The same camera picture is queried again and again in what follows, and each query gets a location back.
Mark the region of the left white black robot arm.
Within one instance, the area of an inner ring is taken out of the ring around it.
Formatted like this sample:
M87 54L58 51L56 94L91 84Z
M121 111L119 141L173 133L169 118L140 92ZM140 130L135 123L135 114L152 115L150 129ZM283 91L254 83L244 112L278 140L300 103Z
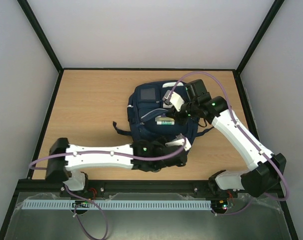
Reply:
M66 137L56 140L49 150L45 180L64 183L70 191L86 188L87 168L123 168L142 172L158 172L167 167L183 167L191 148L189 140L178 135L165 139L139 140L111 147L85 147L69 143Z

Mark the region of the navy blue school backpack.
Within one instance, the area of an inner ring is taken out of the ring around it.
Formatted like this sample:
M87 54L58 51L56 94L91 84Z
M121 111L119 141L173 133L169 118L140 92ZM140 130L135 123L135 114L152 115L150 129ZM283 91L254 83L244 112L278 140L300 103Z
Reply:
M170 108L163 108L163 97L167 90L171 90L176 81L156 81L144 83L137 86L133 94L128 99L127 119L130 131L117 128L117 123L113 122L113 127L118 134L131 136L133 143L139 148L134 148L134 155L152 158L156 145L165 145L171 142L177 135L182 134L188 138L192 144L197 137L201 137L211 129L206 128L198 131L195 123L189 121L185 125L157 125L161 117L166 117L166 112Z

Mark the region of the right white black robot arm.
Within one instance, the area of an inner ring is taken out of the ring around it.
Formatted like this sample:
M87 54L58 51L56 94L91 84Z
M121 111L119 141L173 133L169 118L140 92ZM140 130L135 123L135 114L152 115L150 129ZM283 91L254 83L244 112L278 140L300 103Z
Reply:
M211 97L201 79L184 85L187 99L168 90L163 101L170 105L167 116L176 123L185 124L190 118L204 119L232 144L243 158L247 170L216 173L210 182L210 192L215 196L226 190L245 190L252 197L260 197L283 178L287 160L281 153L274 154L260 143L241 123L231 109L227 97Z

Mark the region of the green white glue stick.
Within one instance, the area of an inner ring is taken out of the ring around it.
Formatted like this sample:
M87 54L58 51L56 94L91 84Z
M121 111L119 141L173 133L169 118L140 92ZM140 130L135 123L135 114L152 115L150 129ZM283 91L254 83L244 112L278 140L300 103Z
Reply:
M157 125L174 125L175 121L174 120L157 120L156 124Z

